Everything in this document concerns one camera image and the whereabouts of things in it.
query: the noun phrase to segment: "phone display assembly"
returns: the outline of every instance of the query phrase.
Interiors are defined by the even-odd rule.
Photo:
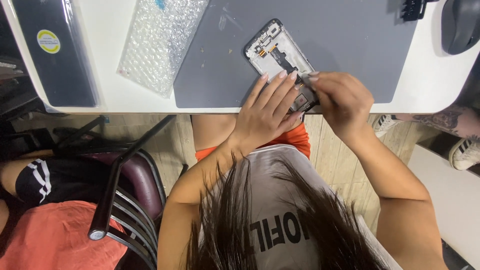
[[[273,19],[252,38],[244,49],[245,56],[260,75],[268,72],[273,75],[286,70],[288,74],[298,72],[295,84],[301,84],[299,95],[290,110],[309,111],[319,105],[317,95],[303,81],[303,77],[313,72],[312,65],[300,51],[290,34],[278,19]]]

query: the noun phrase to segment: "black brush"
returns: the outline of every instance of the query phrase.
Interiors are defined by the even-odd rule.
[[[423,19],[425,9],[428,2],[437,2],[439,0],[406,0],[402,9],[402,16],[404,22],[416,21]]]

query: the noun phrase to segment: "woman's left hand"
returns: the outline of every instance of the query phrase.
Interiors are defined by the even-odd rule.
[[[226,142],[246,156],[290,130],[302,115],[296,111],[283,120],[299,92],[300,87],[294,86],[296,79],[296,71],[287,75],[284,70],[259,95],[268,74],[260,77],[241,108],[235,128]]]

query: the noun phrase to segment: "bubble wrap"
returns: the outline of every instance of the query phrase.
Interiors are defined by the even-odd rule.
[[[117,73],[164,98],[209,0],[138,0]]]

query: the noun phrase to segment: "white sneaker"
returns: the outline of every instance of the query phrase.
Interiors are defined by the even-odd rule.
[[[460,171],[480,163],[480,143],[461,139],[450,150],[448,161],[452,167]]]
[[[375,122],[373,122],[372,127],[377,138],[380,138],[381,136],[385,135],[390,128],[401,122],[403,121],[393,120],[391,114],[383,114],[375,118]]]

